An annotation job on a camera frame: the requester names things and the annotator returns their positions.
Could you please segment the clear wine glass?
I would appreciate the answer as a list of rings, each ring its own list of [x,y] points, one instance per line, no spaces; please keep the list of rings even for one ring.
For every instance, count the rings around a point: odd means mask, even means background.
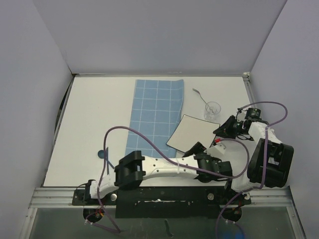
[[[207,102],[205,105],[204,119],[210,122],[218,121],[219,114],[221,112],[221,106],[217,102]]]

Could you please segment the square white plate black rim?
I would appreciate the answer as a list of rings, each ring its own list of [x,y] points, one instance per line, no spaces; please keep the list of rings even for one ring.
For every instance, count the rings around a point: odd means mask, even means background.
[[[219,127],[219,123],[183,115],[166,145],[180,152],[187,152],[197,142],[209,148],[216,137],[213,132]]]

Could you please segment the blue checked cloth napkin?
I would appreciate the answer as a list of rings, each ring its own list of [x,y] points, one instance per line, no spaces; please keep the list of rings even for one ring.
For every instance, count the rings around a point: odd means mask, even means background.
[[[168,158],[176,157],[176,149],[166,143],[180,122],[183,98],[183,80],[136,80],[130,128]]]

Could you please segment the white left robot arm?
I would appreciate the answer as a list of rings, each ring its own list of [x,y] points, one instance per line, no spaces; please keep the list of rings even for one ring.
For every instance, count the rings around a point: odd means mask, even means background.
[[[140,150],[133,151],[119,161],[119,164],[102,177],[102,181],[91,181],[85,186],[84,199],[91,205],[100,202],[107,194],[118,189],[134,190],[143,181],[160,177],[189,178],[209,183],[219,178],[232,177],[229,161],[221,161],[206,152],[197,142],[181,158],[143,156]]]

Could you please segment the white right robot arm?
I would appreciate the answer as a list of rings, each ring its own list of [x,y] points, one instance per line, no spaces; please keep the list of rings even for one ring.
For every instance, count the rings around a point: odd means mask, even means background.
[[[242,121],[230,116],[213,133],[228,139],[248,135],[256,144],[246,172],[223,189],[222,198],[226,203],[232,204],[238,200],[240,192],[263,187],[283,188],[286,185],[294,148],[277,139],[269,123],[262,120],[260,109],[249,108]]]

